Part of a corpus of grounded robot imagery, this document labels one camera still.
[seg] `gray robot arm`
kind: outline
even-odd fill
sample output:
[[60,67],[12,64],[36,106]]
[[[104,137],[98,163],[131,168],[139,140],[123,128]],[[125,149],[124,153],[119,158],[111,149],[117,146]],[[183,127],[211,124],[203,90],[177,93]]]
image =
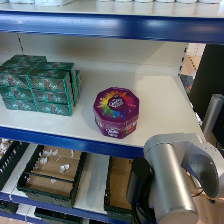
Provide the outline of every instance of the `gray robot arm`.
[[154,136],[144,146],[144,157],[155,172],[149,200],[159,224],[198,220],[181,167],[200,182],[209,197],[224,197],[223,157],[196,134]]

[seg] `candy tin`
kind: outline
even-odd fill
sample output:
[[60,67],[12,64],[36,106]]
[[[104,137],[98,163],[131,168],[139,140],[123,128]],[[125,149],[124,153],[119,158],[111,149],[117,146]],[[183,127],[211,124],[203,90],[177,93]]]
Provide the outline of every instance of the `candy tin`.
[[136,129],[139,99],[128,89],[111,87],[97,95],[93,111],[103,135],[124,138]]

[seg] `tin lid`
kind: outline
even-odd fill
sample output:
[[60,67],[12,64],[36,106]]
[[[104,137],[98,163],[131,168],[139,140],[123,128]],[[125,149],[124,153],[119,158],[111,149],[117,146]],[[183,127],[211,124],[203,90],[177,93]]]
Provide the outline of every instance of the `tin lid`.
[[100,92],[94,112],[107,122],[127,123],[139,114],[139,99],[128,89],[111,87]]

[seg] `shelf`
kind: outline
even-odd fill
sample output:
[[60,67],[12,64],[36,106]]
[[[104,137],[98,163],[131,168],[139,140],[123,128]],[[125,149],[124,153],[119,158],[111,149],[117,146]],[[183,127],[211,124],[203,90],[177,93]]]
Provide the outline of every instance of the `shelf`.
[[223,4],[98,2],[61,7],[0,5],[0,31],[224,43]]
[[[137,129],[124,139],[102,135],[95,124],[93,103],[109,87],[130,89],[140,100]],[[111,71],[87,71],[72,117],[7,110],[0,100],[0,136],[24,142],[135,158],[157,134],[196,133],[203,137],[179,77]]]
[[7,217],[10,219],[26,221],[26,214],[29,208],[30,208],[29,205],[20,204],[15,214],[0,212],[0,216]]
[[8,195],[12,202],[32,205],[39,208],[62,212],[79,217],[99,220],[108,223],[118,224],[117,220],[109,219],[104,211],[104,193],[106,189],[106,178],[109,164],[109,156],[88,154],[85,166],[79,183],[78,196],[73,209],[62,206],[37,202],[28,199],[22,191],[16,188],[17,182],[26,164],[36,149],[35,144],[30,144],[22,159],[14,169],[1,193]]
[[29,223],[36,223],[36,224],[45,224],[44,221],[41,220],[41,218],[36,217],[34,215],[36,207],[30,206],[27,215],[26,215],[26,221]]

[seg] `blue shelf frame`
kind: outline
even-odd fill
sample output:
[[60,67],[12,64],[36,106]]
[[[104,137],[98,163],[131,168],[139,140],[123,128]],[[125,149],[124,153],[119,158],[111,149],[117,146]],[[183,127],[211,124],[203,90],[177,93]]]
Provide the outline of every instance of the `blue shelf frame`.
[[6,212],[0,212],[0,216],[7,217],[10,219],[17,219],[21,221],[26,221],[25,216],[23,215],[18,215],[18,214],[11,214],[11,213],[6,213]]
[[33,200],[30,200],[29,198],[25,198],[25,197],[21,197],[21,196],[17,196],[17,195],[12,195],[11,197],[12,197],[12,202],[14,202],[14,203],[22,203],[22,204],[32,205],[32,206],[36,206],[38,208],[48,209],[51,211],[66,213],[69,215],[98,220],[101,222],[106,222],[106,223],[111,223],[111,224],[126,224],[125,222],[121,222],[121,221],[114,220],[114,219],[109,219],[107,217],[107,215],[100,214],[100,213],[85,211],[85,210],[76,209],[76,208],[73,208],[73,209],[65,208],[65,207],[58,206],[58,205],[33,201]]
[[0,32],[224,44],[224,18],[0,11]]
[[143,148],[139,147],[83,140],[12,128],[0,127],[0,137],[40,145],[50,145],[59,148],[79,150],[82,152],[117,156],[127,159],[143,157]]

